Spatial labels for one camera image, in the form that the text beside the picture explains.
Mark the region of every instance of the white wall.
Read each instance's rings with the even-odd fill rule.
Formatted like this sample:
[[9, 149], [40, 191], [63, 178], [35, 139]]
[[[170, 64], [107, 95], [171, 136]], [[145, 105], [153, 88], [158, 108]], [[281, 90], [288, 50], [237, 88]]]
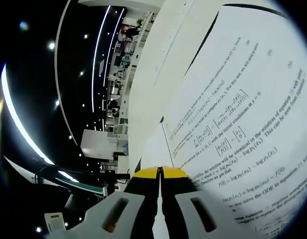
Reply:
[[86, 157], [113, 160], [117, 149], [117, 139], [107, 137], [107, 132], [85, 129], [80, 147]]
[[131, 25], [131, 26], [137, 26], [137, 19], [125, 16], [125, 18], [123, 20], [123, 24]]
[[158, 13], [164, 0], [79, 0], [78, 2], [87, 6], [125, 6]]
[[107, 118], [106, 119], [106, 124], [107, 125], [115, 125], [116, 124], [116, 120], [113, 118]]

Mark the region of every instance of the ceiling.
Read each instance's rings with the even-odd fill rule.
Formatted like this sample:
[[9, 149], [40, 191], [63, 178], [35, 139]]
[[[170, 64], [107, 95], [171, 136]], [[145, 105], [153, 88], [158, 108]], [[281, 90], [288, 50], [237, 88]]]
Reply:
[[[0, 58], [0, 71], [6, 62], [8, 91], [15, 112], [41, 152], [60, 167], [86, 173], [95, 172], [99, 170], [99, 160], [85, 158], [79, 145], [85, 128], [102, 129], [102, 119], [106, 112], [99, 107], [103, 95], [107, 95], [108, 82], [103, 87], [106, 76], [98, 76], [99, 63], [107, 59], [108, 53], [111, 62], [113, 50], [109, 52], [109, 47], [112, 39], [113, 46], [117, 40], [114, 30], [117, 23], [118, 26], [121, 24], [127, 10], [111, 7], [104, 21], [107, 6], [88, 7], [78, 4], [77, 0], [69, 4], [61, 25], [57, 49], [58, 86], [63, 114], [61, 105], [56, 104], [56, 49], [51, 50], [48, 46], [56, 40], [66, 3], [67, 0], [45, 0], [39, 4], [37, 1], [26, 0], [16, 3], [13, 9], [7, 4], [4, 6], [3, 9], [11, 17], [2, 27], [1, 46], [6, 51]], [[94, 113], [91, 97], [93, 72]], [[44, 160], [20, 133], [6, 104], [1, 122], [1, 154], [32, 172], [45, 167]], [[84, 177], [84, 181], [99, 184], [96, 177]]]

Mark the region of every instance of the white paper sheet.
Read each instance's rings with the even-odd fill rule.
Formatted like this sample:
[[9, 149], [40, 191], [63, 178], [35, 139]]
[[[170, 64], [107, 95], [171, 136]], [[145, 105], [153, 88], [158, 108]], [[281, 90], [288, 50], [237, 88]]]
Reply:
[[161, 166], [173, 167], [162, 123], [158, 124], [154, 134], [146, 142], [141, 169]]
[[307, 48], [290, 22], [223, 6], [165, 116], [175, 167], [275, 236], [307, 194]]

